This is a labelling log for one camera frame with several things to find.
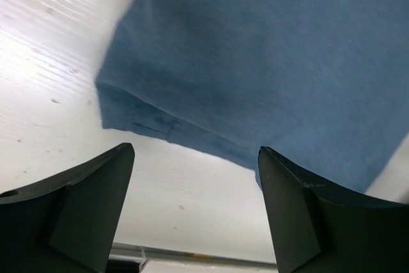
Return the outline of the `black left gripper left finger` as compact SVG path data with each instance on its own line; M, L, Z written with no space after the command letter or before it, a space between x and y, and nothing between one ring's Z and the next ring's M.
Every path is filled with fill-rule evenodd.
M1 272L104 272L134 159L121 143L1 193Z

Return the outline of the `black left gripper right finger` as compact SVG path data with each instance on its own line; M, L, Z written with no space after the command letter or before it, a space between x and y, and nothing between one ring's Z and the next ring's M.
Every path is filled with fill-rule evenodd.
M408 205L342 187L268 147L258 166L279 272L408 271Z

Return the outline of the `blue pillowcase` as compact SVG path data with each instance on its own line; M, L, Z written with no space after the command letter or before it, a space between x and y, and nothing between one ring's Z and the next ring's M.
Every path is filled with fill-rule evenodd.
M408 0L133 0L95 84L105 129L364 192L408 133Z

